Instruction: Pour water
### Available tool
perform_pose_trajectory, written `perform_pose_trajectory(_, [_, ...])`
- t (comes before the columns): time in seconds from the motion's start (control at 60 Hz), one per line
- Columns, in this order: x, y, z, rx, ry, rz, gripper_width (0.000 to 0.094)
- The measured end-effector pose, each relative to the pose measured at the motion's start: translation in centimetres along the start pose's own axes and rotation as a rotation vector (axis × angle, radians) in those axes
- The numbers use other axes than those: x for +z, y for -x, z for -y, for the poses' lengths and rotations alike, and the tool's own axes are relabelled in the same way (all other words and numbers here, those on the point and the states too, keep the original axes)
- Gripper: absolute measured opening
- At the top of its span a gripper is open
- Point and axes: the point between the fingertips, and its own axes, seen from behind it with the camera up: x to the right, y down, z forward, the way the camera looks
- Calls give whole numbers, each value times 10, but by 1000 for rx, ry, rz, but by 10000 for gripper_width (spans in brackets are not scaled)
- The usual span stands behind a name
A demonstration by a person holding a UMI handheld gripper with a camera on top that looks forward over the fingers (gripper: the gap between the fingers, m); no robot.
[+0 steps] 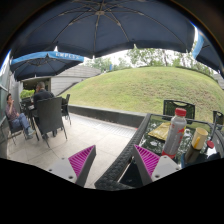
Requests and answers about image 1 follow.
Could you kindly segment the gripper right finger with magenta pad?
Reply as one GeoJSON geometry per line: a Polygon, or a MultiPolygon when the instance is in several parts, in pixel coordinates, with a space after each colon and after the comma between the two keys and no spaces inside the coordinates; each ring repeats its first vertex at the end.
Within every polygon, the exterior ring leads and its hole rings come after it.
{"type": "Polygon", "coordinates": [[[158,156],[138,145],[134,146],[133,156],[143,185],[148,185],[180,170],[180,166],[167,155],[158,156]]]}

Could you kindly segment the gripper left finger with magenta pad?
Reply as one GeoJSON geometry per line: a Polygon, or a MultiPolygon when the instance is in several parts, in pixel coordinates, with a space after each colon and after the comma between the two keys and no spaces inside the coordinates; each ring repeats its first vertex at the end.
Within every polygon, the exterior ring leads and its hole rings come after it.
{"type": "Polygon", "coordinates": [[[47,171],[83,187],[96,156],[96,146],[92,145],[70,156],[54,162],[47,171]]]}

